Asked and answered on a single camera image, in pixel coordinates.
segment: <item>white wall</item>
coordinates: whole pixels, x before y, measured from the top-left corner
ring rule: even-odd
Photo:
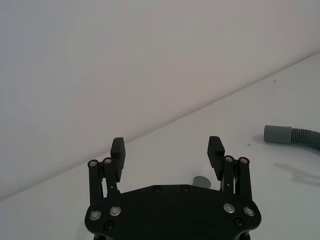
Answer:
[[[0,198],[320,49],[318,0],[0,2]]]

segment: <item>black mounting plate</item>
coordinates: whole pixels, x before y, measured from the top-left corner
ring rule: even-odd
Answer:
[[[226,212],[226,203],[235,212]],[[117,216],[110,215],[114,206],[121,208]],[[245,213],[246,207],[253,216]],[[90,219],[94,210],[101,211],[97,220]],[[149,186],[108,196],[94,201],[85,215],[87,229],[107,240],[238,240],[260,222],[251,199],[191,185]]]

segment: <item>gray corrugated hose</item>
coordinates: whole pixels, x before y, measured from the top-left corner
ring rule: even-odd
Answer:
[[[301,144],[320,149],[320,132],[307,129],[265,125],[263,138],[270,143]]]

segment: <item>white table surface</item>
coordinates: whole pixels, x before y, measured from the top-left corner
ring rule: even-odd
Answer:
[[[118,187],[190,184],[203,175],[218,189],[207,144],[219,136],[226,154],[251,161],[253,200],[262,215],[251,239],[319,239],[320,152],[267,144],[262,136],[265,124],[320,131],[319,103],[317,54],[127,143]],[[0,202],[0,239],[92,240],[84,225],[88,181],[84,163]]]

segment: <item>gray plastic tube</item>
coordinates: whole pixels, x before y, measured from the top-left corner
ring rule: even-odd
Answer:
[[[320,149],[320,132],[290,126],[265,125],[264,141],[279,144],[300,144]]]
[[[192,185],[200,188],[209,189],[211,187],[211,182],[204,176],[196,176],[193,179]]]

